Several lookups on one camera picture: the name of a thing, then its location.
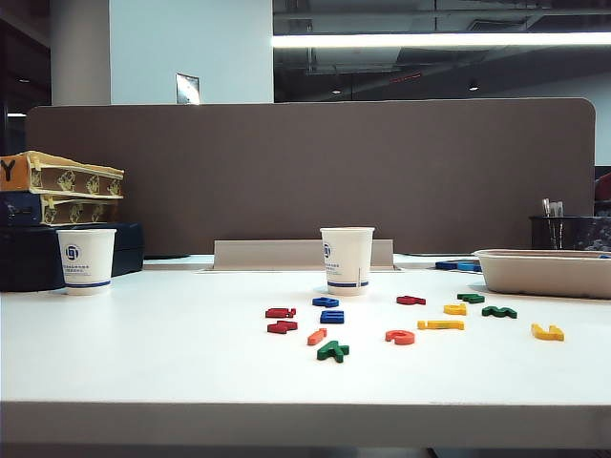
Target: blue stripe on cup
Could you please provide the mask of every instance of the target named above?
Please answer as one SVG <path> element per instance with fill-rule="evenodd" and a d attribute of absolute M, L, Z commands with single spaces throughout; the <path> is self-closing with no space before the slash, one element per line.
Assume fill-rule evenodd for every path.
<path fill-rule="evenodd" d="M 361 281 L 361 286 L 367 286 L 368 281 Z M 358 283 L 337 283 L 335 281 L 328 281 L 327 286 L 335 286 L 336 288 L 356 288 Z"/>
<path fill-rule="evenodd" d="M 107 284 L 111 284 L 111 281 L 101 281 L 99 283 L 66 283 L 66 287 L 68 288 L 95 288 L 97 286 L 106 286 Z"/>

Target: cup logo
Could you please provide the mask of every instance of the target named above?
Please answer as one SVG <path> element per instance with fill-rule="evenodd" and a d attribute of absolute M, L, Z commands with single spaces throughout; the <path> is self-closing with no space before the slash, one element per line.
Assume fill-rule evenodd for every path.
<path fill-rule="evenodd" d="M 78 247 L 76 245 L 68 245 L 66 247 L 66 258 L 76 260 L 78 258 Z"/>

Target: black box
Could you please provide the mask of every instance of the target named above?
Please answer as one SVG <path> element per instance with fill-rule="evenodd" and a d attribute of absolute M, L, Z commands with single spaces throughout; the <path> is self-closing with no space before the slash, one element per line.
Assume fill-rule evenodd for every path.
<path fill-rule="evenodd" d="M 61 229 L 116 229 L 112 276 L 142 270 L 144 238 L 138 223 L 0 227 L 0 291 L 44 291 L 64 287 L 55 232 Z"/>

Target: stacked boxes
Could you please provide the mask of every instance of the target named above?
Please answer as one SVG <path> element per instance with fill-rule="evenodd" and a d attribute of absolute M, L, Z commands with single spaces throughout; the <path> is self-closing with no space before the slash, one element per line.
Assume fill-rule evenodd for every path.
<path fill-rule="evenodd" d="M 123 171 L 27 151 L 0 157 L 0 226 L 117 220 Z"/>

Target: white pillar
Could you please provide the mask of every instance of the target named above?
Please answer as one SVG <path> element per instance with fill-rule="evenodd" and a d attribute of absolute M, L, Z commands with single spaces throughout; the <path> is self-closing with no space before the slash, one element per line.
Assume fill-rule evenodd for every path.
<path fill-rule="evenodd" d="M 52 0 L 53 105 L 111 101 L 108 0 Z"/>

